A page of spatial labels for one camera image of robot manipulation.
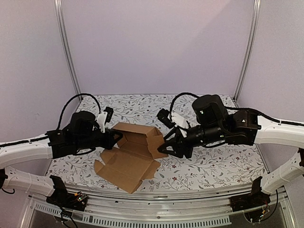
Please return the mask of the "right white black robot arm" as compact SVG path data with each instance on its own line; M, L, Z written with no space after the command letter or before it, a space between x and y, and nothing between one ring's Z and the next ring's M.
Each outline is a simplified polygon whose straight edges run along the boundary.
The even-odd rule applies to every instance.
M161 109L157 118L170 132L164 137L158 151L177 158L191 158L194 147L213 148L224 144L249 145L278 144L298 148L284 164L266 176L252 182L251 192L246 195L249 207L256 207L264 195L304 173L304 124L275 119L256 109L224 106L219 95L196 96L192 109L198 125L191 127L184 117L173 111Z

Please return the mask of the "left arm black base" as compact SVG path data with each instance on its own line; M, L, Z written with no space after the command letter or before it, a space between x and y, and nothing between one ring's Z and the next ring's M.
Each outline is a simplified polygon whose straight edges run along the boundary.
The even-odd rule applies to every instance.
M50 175L50 179L53 181L54 192L51 196L46 197L47 203L62 208L85 211L88 200L87 194L81 191L69 193L60 177Z

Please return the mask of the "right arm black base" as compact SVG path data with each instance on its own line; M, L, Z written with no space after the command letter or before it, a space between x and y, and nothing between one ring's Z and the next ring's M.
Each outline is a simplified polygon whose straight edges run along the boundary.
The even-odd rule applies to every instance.
M262 192L261 180L262 177L260 176L253 181L251 191L249 193L229 198L229 205L233 212L259 207L270 203L270 194Z

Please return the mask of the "brown cardboard box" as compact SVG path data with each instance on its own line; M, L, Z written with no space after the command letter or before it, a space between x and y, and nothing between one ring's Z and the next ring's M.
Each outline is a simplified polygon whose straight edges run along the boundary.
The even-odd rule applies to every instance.
M123 133L120 149L103 150L102 161L94 162L94 170L101 178L132 194L144 180L154 178L160 167L156 160L168 156L157 150L164 138L154 126L120 122L112 129Z

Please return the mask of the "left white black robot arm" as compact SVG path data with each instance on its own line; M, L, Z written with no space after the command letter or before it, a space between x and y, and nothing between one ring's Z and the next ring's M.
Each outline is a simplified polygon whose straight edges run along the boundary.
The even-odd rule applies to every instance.
M71 197L58 176L38 176L14 169L14 164L39 159L58 159L68 155L84 155L96 148L110 150L123 134L107 129L111 114L98 116L88 111L72 114L63 129L48 131L36 138L8 142L0 146L0 186L52 197L60 206L67 206Z

